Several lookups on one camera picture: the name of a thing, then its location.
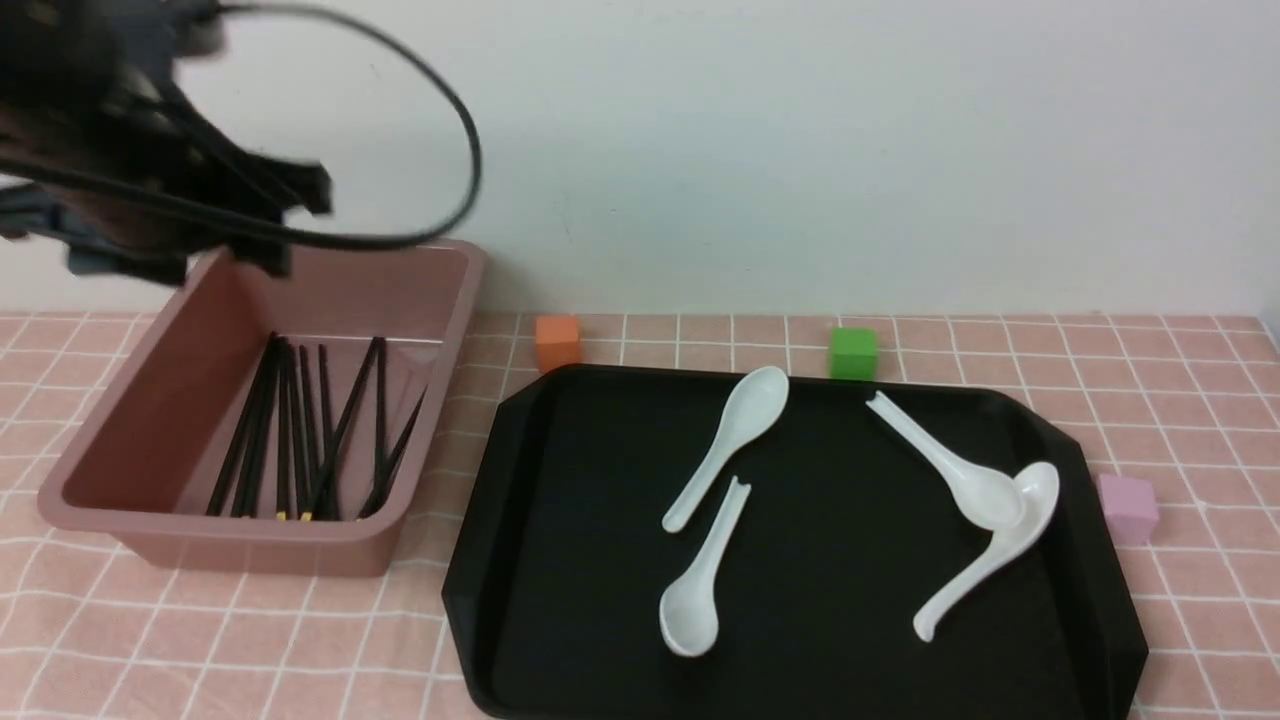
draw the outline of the black tray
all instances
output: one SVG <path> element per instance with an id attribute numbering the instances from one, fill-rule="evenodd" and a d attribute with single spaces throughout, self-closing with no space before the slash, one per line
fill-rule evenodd
<path id="1" fill-rule="evenodd" d="M 660 520 L 740 375 L 576 365 L 498 410 L 444 583 L 471 697 L 518 719 L 1126 716 L 1147 644 L 1079 446 L 993 391 L 792 379 L 678 536 Z M 911 618 L 986 547 L 946 484 L 864 405 L 884 389 L 960 455 L 1061 473 L 1042 541 Z M 721 634 L 672 655 L 658 598 L 731 474 L 753 486 L 721 566 Z"/>

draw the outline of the white wall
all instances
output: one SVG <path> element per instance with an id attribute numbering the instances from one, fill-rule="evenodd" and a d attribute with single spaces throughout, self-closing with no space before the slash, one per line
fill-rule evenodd
<path id="1" fill-rule="evenodd" d="M 1280 269 L 1271 0 L 329 0 L 421 50 L 488 152 L 492 306 L 1253 313 Z M 444 104 L 339 31 L 237 19 L 184 86 L 320 156 L 326 227 L 462 187 Z M 154 305 L 0 250 L 0 306 Z"/>

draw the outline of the orange cube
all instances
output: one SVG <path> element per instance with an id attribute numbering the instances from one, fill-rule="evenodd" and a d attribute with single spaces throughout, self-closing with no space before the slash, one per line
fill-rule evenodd
<path id="1" fill-rule="evenodd" d="M 582 361 L 582 337 L 573 315 L 539 315 L 534 334 L 543 373 Z"/>

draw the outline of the green cube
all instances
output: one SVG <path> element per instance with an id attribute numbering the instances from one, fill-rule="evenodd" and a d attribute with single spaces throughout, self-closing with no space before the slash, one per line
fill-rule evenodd
<path id="1" fill-rule="evenodd" d="M 828 368 L 837 380 L 874 380 L 876 331 L 872 328 L 832 328 Z"/>

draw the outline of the pink cube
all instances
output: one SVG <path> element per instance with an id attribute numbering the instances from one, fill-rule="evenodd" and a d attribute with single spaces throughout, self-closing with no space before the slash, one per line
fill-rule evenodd
<path id="1" fill-rule="evenodd" d="M 1115 544 L 1146 544 L 1160 521 L 1156 491 L 1147 480 L 1100 475 L 1102 514 Z"/>

